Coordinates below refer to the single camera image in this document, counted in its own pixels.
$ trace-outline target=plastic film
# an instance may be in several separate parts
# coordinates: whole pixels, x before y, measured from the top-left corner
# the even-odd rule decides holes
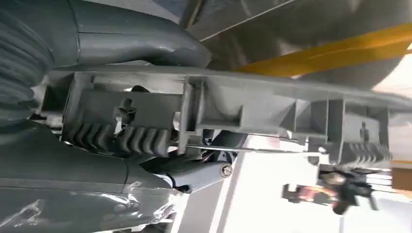
[[[92,233],[158,223],[182,193],[129,185],[130,193],[0,188],[0,232]]]

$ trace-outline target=yellow stripe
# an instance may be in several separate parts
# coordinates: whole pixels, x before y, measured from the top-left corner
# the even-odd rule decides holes
[[[248,64],[239,71],[281,77],[303,75],[403,56],[412,53],[408,49],[411,43],[412,23],[408,23]]]

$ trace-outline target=bolt head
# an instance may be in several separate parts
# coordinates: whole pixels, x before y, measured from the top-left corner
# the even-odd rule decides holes
[[[226,178],[226,177],[230,176],[232,174],[232,172],[233,172],[233,168],[230,164],[225,164],[225,165],[222,166],[221,174],[222,174],[223,177]]]

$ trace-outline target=metal shaft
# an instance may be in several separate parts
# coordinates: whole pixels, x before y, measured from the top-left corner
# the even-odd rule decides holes
[[[221,151],[237,151],[237,152],[257,152],[257,153],[294,153],[301,154],[301,152],[285,151],[285,150],[267,150],[267,149],[253,149],[253,148],[233,148],[233,147],[223,147],[223,146],[206,146],[206,145],[195,145],[187,144],[187,148],[198,148],[206,150],[221,150]]]

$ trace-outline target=gray plastic housing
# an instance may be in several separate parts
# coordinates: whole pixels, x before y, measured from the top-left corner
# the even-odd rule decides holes
[[[119,77],[120,83],[131,86],[138,84],[139,77],[180,83],[183,93],[178,95],[179,154],[185,153],[188,141],[191,138],[196,141],[203,129],[218,129],[308,140],[310,151],[326,148],[331,153],[332,164],[359,165],[385,161],[390,158],[387,149],[388,112],[412,110],[410,99],[396,95],[252,74],[188,67],[123,65],[77,67],[76,70],[79,74],[94,76],[95,81],[99,76]],[[118,95],[109,91],[106,94]],[[153,105],[152,108],[153,111],[168,109],[163,105]],[[161,129],[164,125],[171,125],[172,119],[158,127],[148,122],[144,124]],[[367,137],[363,135],[366,130],[369,133]],[[366,151],[350,146],[356,143],[362,144]]]

